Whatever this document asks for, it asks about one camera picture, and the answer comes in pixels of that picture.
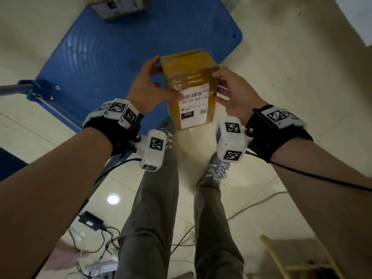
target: power strip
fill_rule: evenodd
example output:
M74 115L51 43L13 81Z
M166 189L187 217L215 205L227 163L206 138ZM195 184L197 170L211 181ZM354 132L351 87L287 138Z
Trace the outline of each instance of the power strip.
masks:
M117 269L118 269L118 263L114 260L110 260L108 262L97 262L97 263L86 265L83 268L83 272L86 275L90 275L94 277L94 276L98 276L106 272L116 271Z

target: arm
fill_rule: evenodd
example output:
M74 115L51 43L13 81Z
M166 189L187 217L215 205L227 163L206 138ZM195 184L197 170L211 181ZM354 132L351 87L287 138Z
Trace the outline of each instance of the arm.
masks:
M220 79L219 92L229 100L217 97L229 115L246 125L252 108L267 103L240 76L226 68L214 74ZM372 188L370 178L338 160L314 142L294 138L282 145L271 158L279 164L316 175ZM328 247L342 268L360 278L372 273L372 194L273 166L300 212L317 237Z
M150 75L161 72L158 61L156 56L143 65L128 93L141 113L180 99L151 82ZM4 278L32 277L90 194L112 149L103 133L87 127L0 183Z

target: tiled floor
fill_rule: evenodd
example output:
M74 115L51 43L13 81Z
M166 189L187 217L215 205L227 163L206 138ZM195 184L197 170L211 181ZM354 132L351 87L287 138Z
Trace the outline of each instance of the tiled floor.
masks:
M83 7L82 0L1 0L0 85L34 78ZM372 176L372 49L364 47L333 0L243 0L232 16L243 41L224 64L247 79L268 102L307 121L319 145ZM215 151L215 123L223 115L218 106L214 123L180 131L175 139L180 196L174 243L193 225L192 188ZM0 147L28 163L74 134L22 95L1 97L0 129ZM116 169L87 210L120 229L142 174L135 163ZM221 185L226 215L283 190L269 165L245 156L230 167ZM111 192L121 195L118 205L107 203ZM73 226L85 233L86 249L99 247L99 232L76 222ZM259 273L263 266L266 251L259 235L314 237L288 194L243 212L230 221L230 228L246 260L247 273ZM179 247L171 256L169 277L193 270L194 253L194 247ZM82 265L98 257L83 259ZM72 271L43 272L39 278L65 278Z

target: gray pants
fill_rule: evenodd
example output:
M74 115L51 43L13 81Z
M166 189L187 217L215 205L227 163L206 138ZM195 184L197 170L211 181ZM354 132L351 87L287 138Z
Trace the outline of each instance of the gray pants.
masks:
M145 172L138 188L121 231L115 279L167 278L178 187L177 161L167 148L162 167ZM197 278L242 278L244 260L231 237L219 184L205 178L194 204Z

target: barcode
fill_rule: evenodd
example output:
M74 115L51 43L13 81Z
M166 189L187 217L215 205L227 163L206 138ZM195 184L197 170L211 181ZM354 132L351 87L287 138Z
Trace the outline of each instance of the barcode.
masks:
M187 95L184 95L183 99L191 99L193 97L196 97L196 96L201 96L202 94L202 91L200 92L195 92L195 93L192 93L192 94L187 94Z
M137 2L136 0L131 0L133 8L137 9Z

